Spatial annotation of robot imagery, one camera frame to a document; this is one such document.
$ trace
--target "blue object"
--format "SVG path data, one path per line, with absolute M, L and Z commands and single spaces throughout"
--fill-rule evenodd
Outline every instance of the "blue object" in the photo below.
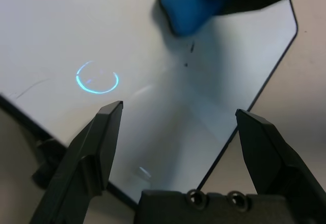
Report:
M 177 36 L 195 33 L 229 0 L 159 0 Z

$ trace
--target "gray floor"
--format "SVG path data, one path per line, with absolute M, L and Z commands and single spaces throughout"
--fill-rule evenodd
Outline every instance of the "gray floor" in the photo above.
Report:
M 326 190 L 325 2 L 293 0 L 299 23 L 298 36 L 252 112 L 276 125 Z M 30 181 L 37 164 L 17 125 L 3 113 L 0 113 L 0 138 L 0 223 L 27 223 L 43 194 Z M 238 135 L 203 190 L 224 194 L 231 190 L 255 193 Z M 105 193 L 92 200 L 84 223 L 132 223 L 133 215 L 132 210 Z

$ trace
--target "screw hole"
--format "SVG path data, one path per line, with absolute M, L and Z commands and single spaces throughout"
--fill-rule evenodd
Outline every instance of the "screw hole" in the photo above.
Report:
M 230 192 L 228 194 L 228 200 L 238 211 L 245 212 L 249 208 L 248 199 L 241 192 Z

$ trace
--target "blue light ring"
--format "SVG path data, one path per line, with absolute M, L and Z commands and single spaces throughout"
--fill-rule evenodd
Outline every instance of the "blue light ring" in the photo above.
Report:
M 116 77 L 116 84 L 115 84 L 112 88 L 110 88 L 109 90 L 107 90 L 107 91 L 98 92 L 98 91 L 94 91 L 94 90 L 88 89 L 87 87 L 84 86 L 84 84 L 81 82 L 81 80 L 80 80 L 80 78 L 79 78 L 79 73 L 81 72 L 81 70 L 82 70 L 82 69 L 83 69 L 87 64 L 89 64 L 89 63 L 91 63 L 91 62 L 93 62 L 93 61 L 88 61 L 88 62 L 85 63 L 83 66 L 81 66 L 80 69 L 77 71 L 77 73 L 76 73 L 76 81 L 77 81 L 78 85 L 79 85 L 83 90 L 85 90 L 86 92 L 89 92 L 89 93 L 95 93 L 95 94 L 108 93 L 108 92 L 111 92 L 112 90 L 114 90 L 114 89 L 117 87 L 117 85 L 119 84 L 119 77 L 118 77 L 118 75 L 117 75 L 115 72 L 113 72 L 113 74 L 114 74 L 114 76 Z

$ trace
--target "white table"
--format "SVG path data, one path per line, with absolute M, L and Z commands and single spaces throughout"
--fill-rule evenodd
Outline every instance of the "white table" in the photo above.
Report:
M 123 100 L 110 181 L 136 202 L 200 184 L 296 33 L 285 0 L 176 39 L 154 2 L 0 0 L 0 92 L 65 145 Z

